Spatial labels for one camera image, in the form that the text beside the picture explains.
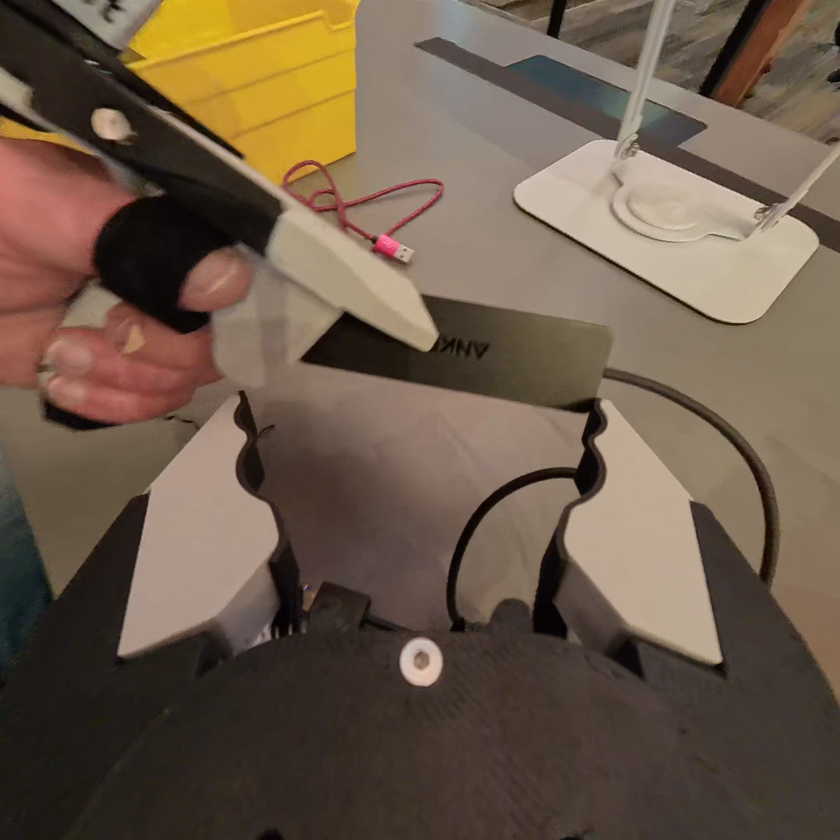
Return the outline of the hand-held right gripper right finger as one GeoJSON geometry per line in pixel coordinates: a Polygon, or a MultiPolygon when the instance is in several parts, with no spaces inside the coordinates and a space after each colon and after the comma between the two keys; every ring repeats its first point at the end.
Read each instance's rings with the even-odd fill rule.
{"type": "Polygon", "coordinates": [[[645,642],[720,666],[692,497],[607,400],[595,400],[582,444],[579,497],[543,556],[535,629],[557,616],[604,655],[645,642]]]}

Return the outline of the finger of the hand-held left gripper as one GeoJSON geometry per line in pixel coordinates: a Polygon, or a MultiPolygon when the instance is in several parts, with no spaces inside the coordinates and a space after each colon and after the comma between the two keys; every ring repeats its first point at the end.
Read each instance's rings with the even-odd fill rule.
{"type": "Polygon", "coordinates": [[[348,313],[394,340],[429,351],[437,326],[414,284],[382,258],[307,208],[279,215],[265,252],[272,267],[312,299],[299,304],[308,317],[321,309],[348,313]]]}
{"type": "Polygon", "coordinates": [[[255,268],[246,297],[212,316],[213,357],[240,387],[266,386],[310,350],[343,311],[272,268],[255,268]]]}

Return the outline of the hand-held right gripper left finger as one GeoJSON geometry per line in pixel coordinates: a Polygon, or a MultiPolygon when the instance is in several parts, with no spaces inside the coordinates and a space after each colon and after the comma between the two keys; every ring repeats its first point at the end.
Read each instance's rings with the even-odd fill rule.
{"type": "Polygon", "coordinates": [[[202,634],[238,655],[302,630],[297,559],[245,392],[229,397],[152,482],[118,655],[202,634]]]}

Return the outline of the yellow plastic bin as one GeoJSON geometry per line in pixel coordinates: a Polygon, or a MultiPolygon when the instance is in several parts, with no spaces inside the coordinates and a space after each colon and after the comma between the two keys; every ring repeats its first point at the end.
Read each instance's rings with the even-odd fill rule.
{"type": "Polygon", "coordinates": [[[280,184],[356,152],[356,1],[165,1],[129,68],[280,184]]]}

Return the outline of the black usb hub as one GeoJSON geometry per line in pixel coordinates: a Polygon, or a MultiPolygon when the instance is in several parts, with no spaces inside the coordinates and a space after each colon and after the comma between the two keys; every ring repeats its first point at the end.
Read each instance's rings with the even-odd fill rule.
{"type": "Polygon", "coordinates": [[[423,352],[345,314],[301,360],[332,370],[585,412],[614,343],[608,327],[424,296],[438,330],[423,352]]]}

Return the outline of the person's left hand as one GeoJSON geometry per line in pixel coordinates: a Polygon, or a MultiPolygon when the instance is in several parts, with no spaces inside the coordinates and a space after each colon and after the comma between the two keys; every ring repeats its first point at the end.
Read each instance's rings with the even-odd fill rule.
{"type": "Polygon", "coordinates": [[[87,154],[1,142],[1,382],[53,417],[136,424],[223,379],[214,335],[143,311],[163,292],[187,326],[249,292],[234,246],[168,196],[136,198],[87,154]]]}

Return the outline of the person's blue jeans legs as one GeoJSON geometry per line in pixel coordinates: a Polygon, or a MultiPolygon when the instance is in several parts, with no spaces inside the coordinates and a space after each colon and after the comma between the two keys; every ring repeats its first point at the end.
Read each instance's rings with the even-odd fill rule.
{"type": "Polygon", "coordinates": [[[24,654],[53,593],[13,472],[1,453],[1,685],[24,654]]]}

